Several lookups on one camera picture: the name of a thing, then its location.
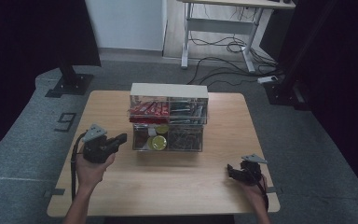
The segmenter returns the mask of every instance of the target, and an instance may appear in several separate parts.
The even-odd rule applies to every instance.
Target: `gray mounting plate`
[[[245,160],[245,161],[253,161],[253,162],[259,162],[259,163],[265,163],[265,164],[268,163],[266,160],[258,157],[255,154],[250,155],[250,156],[242,156],[242,159]]]
[[[83,137],[83,142],[91,141],[97,137],[103,136],[107,131],[96,124],[92,124]]]

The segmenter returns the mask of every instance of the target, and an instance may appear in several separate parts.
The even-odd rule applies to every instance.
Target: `black stand base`
[[[295,85],[290,91],[282,91],[279,83],[264,83],[263,86],[271,105],[290,105],[296,110],[310,110],[299,85]]]
[[[93,75],[76,74],[75,85],[65,84],[66,82],[62,77],[60,78],[54,89],[49,90],[48,93],[45,95],[45,97],[61,98],[63,94],[84,95],[93,77],[94,77]]]

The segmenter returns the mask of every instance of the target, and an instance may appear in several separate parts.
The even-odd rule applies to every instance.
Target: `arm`
[[[115,154],[112,154],[106,160],[106,163],[91,163],[84,160],[82,154],[76,157],[76,172],[79,187],[74,201],[68,210],[63,221],[64,224],[86,223],[87,212],[92,192],[99,182],[103,180],[103,173],[106,168],[115,160]]]
[[[245,197],[248,200],[249,204],[255,210],[255,215],[257,218],[258,224],[270,224],[271,221],[269,220],[269,214],[266,210],[266,205],[264,203],[264,199],[261,193],[261,190],[258,188],[257,185],[248,186],[244,183],[238,181],[241,185],[243,191],[245,192]],[[267,186],[267,179],[265,176],[262,175],[260,179],[261,186]]]

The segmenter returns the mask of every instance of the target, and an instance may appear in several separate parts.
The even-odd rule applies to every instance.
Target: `person's left hand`
[[[115,156],[115,153],[110,155],[105,163],[91,163],[83,158],[83,154],[77,154],[76,172],[79,187],[94,189],[103,180],[103,173],[115,161]]]

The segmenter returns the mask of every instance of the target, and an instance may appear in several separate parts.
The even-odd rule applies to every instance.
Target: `white power adapter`
[[[271,82],[271,81],[277,81],[278,78],[275,77],[275,76],[272,76],[272,77],[260,77],[257,79],[257,82],[259,84],[263,84],[263,83],[266,83],[266,82]]]

